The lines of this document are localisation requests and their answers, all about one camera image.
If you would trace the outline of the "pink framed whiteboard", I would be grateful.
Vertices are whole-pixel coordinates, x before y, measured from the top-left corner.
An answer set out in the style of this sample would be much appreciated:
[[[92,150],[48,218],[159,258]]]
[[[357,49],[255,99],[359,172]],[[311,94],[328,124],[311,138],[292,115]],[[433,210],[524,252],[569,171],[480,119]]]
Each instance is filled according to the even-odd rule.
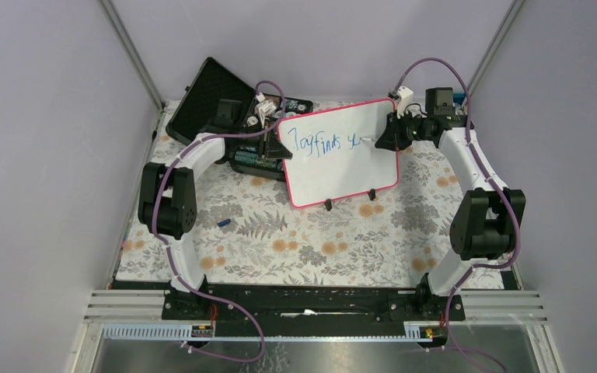
[[[281,120],[278,140],[293,154],[283,161],[291,205],[309,207],[397,185],[398,154],[359,139],[377,140],[394,109],[384,98]]]

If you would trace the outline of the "blue marker cap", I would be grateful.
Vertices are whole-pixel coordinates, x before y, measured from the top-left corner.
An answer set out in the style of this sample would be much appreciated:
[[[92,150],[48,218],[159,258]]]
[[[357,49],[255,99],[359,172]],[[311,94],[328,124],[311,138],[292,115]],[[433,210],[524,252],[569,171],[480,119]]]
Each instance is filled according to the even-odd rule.
[[[231,222],[232,222],[232,220],[231,220],[231,219],[225,219],[225,220],[223,220],[223,221],[220,221],[220,222],[218,222],[218,223],[217,223],[217,226],[218,226],[219,228],[222,228],[222,227],[224,227],[224,226],[226,226],[226,225],[229,225]]]

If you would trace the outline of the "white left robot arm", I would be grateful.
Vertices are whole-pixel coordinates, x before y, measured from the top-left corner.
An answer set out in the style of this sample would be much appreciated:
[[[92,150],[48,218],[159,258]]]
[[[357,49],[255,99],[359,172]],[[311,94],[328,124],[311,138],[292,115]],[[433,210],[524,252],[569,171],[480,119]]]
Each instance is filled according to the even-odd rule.
[[[278,139],[277,126],[292,109],[283,97],[257,94],[245,105],[220,99],[215,111],[198,127],[194,139],[170,160],[149,162],[142,170],[138,220],[162,243],[171,271],[171,286],[186,292],[180,309],[191,319],[201,319],[210,308],[206,276],[200,268],[191,232],[197,222],[197,179],[209,166],[235,162],[239,152],[253,157],[240,166],[241,173],[256,171],[266,179],[283,180],[280,162],[292,152]]]

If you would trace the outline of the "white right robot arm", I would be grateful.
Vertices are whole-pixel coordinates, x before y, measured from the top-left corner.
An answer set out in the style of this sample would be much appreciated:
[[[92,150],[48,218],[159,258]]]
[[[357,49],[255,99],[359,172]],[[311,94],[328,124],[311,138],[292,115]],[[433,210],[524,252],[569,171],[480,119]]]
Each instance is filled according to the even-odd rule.
[[[426,93],[426,111],[420,116],[408,110],[413,92],[406,86],[394,89],[389,98],[396,107],[374,145],[398,152],[415,141],[431,141],[458,178],[463,198],[449,229],[451,248],[421,281],[428,291],[414,300],[416,313],[433,320],[445,311],[443,296],[456,293],[475,269],[503,270],[512,265],[520,248],[526,198],[493,170],[470,117],[458,113],[452,89],[438,87]]]

